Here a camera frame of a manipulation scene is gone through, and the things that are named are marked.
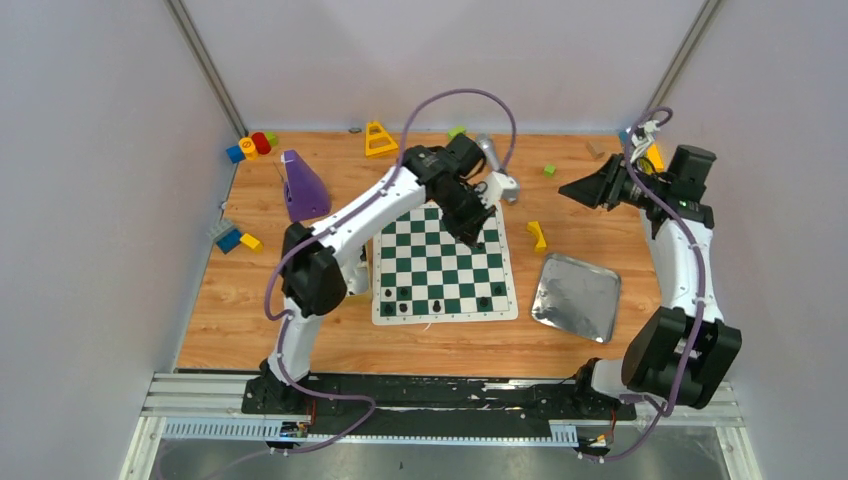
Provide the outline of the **green white chess board mat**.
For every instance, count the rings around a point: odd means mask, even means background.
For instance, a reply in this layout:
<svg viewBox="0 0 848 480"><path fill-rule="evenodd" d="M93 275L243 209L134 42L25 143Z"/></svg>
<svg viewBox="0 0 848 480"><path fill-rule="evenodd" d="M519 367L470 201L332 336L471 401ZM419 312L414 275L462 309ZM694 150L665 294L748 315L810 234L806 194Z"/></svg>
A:
<svg viewBox="0 0 848 480"><path fill-rule="evenodd" d="M399 216L372 239L372 323L377 326L411 324L512 321L519 316L503 213L500 206L480 234L479 246L457 242L442 223L442 210L424 204ZM502 295L491 287L500 283ZM397 289L408 287L410 296L399 298ZM385 298L392 288L395 296ZM478 310L477 299L490 297L492 310ZM444 312L434 314L434 300ZM380 315L382 302L394 302L396 314ZM400 314L399 303L409 311Z"/></svg>

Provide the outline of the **silver tin lid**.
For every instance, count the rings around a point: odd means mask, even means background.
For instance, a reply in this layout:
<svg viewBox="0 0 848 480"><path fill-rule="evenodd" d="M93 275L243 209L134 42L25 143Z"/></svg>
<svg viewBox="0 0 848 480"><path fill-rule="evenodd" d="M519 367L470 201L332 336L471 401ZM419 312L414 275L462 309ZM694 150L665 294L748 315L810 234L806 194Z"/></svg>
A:
<svg viewBox="0 0 848 480"><path fill-rule="evenodd" d="M618 273L564 254L545 257L531 317L600 344L611 341L622 280Z"/></svg>

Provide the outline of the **gold tin box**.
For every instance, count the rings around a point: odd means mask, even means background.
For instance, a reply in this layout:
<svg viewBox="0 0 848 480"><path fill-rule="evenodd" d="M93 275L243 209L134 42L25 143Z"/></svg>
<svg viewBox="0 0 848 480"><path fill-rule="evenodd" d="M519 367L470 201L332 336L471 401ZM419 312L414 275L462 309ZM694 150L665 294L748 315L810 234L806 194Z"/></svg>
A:
<svg viewBox="0 0 848 480"><path fill-rule="evenodd" d="M371 289L370 260L368 246L362 245L359 253L351 257L342 267L343 279L349 297L366 294Z"/></svg>

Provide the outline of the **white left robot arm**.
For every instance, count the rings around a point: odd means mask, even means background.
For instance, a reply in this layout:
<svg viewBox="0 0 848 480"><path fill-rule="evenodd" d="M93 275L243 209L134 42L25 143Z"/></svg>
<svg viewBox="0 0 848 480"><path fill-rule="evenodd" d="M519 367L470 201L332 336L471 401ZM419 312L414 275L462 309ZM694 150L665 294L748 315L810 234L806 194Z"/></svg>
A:
<svg viewBox="0 0 848 480"><path fill-rule="evenodd" d="M290 223L263 295L263 313L279 330L261 365L255 398L265 395L279 411L293 413L306 395L322 395L302 382L317 335L348 293L344 265L383 227L432 202L455 241L477 244L497 202L517 186L505 163L490 164L483 181L470 183L474 169L488 161L482 144L465 134L445 146L403 147L380 180L336 213L310 226Z"/></svg>

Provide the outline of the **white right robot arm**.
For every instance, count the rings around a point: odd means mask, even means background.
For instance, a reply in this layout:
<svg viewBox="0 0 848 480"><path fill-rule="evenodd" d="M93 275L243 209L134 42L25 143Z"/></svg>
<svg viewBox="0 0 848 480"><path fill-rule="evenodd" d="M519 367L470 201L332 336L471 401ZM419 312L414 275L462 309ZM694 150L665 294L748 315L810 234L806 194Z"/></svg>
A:
<svg viewBox="0 0 848 480"><path fill-rule="evenodd" d="M725 324L714 295L715 221L701 201L715 160L708 150L680 145L664 171L630 174L618 153L598 171L559 188L589 208L639 209L662 296L622 358L594 358L578 370L570 393L580 415L596 417L611 398L637 394L702 409L739 353L741 333Z"/></svg>

